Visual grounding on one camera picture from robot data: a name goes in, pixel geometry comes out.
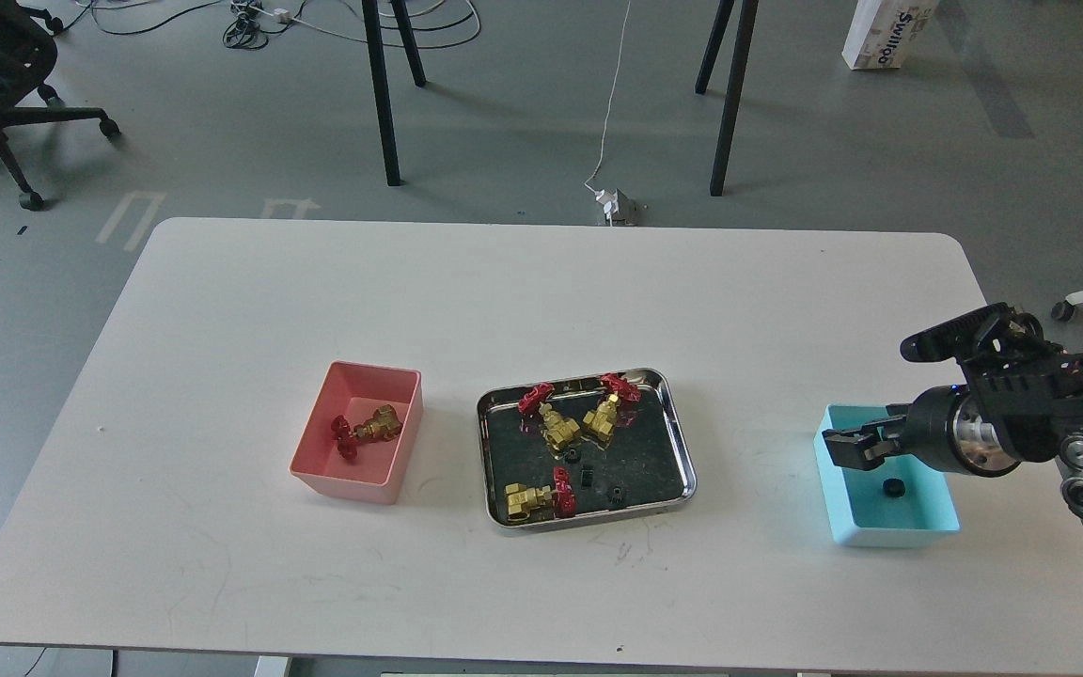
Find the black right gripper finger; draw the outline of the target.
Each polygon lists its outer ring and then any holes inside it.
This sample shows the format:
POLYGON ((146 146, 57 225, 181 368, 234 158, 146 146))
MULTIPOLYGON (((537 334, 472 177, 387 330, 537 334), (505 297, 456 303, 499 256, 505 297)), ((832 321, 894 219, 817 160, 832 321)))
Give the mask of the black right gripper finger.
POLYGON ((828 404, 820 425, 820 441, 837 437, 846 443, 871 437, 873 443, 899 443, 905 429, 908 404, 828 404))
POLYGON ((831 434, 831 463, 841 468, 872 471, 888 458, 908 455, 899 438, 880 434, 831 434))

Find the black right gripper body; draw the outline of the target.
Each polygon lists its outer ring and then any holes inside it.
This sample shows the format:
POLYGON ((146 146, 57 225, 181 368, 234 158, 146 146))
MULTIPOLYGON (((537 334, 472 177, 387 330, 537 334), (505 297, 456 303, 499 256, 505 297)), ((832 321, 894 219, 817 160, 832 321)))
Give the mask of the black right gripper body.
POLYGON ((1020 465, 966 386, 936 386, 908 403, 899 450, 934 470, 981 479, 1007 476, 1020 465))

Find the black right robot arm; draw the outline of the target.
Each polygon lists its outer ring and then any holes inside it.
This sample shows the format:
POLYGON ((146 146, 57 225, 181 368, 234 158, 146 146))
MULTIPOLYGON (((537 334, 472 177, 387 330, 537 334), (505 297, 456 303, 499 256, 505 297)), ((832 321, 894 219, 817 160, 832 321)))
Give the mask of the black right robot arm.
POLYGON ((935 471, 999 479, 1025 463, 1057 459, 1070 470, 1064 502, 1083 519, 1083 353, 1048 341, 1032 314, 996 303, 906 336, 900 355, 954 360, 965 381, 818 433, 830 463, 873 471, 912 457, 935 471))

